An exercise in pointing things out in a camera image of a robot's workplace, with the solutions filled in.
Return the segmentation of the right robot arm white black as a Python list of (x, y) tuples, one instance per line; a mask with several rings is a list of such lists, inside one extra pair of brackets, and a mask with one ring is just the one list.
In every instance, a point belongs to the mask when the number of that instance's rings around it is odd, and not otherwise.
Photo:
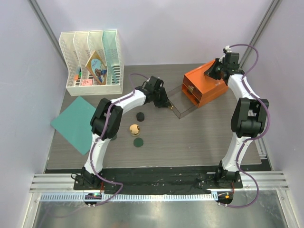
[(242, 159), (251, 142), (264, 131), (269, 107), (268, 100), (261, 99), (247, 82), (239, 67), (239, 53), (232, 52), (229, 47), (223, 52), (224, 56), (216, 58), (205, 71), (205, 75), (213, 79), (222, 79), (237, 99), (230, 122), (232, 140), (212, 178), (221, 188), (238, 182)]

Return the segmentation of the black round cap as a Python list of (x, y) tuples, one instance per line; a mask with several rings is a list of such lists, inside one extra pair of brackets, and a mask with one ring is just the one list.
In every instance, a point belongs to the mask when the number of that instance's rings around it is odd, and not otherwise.
[(136, 114), (136, 120), (139, 122), (143, 122), (145, 120), (145, 115), (143, 112), (138, 112)]

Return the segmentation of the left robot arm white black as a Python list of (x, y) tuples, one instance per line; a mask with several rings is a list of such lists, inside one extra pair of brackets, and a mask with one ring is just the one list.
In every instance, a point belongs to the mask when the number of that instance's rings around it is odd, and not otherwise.
[(100, 172), (108, 144), (118, 133), (122, 116), (128, 111), (154, 103), (157, 108), (167, 108), (171, 104), (164, 88), (164, 81), (151, 76), (142, 85), (135, 87), (130, 93), (117, 99), (100, 100), (90, 121), (92, 127), (92, 143), (89, 156), (75, 178), (75, 188), (95, 190), (103, 181)]

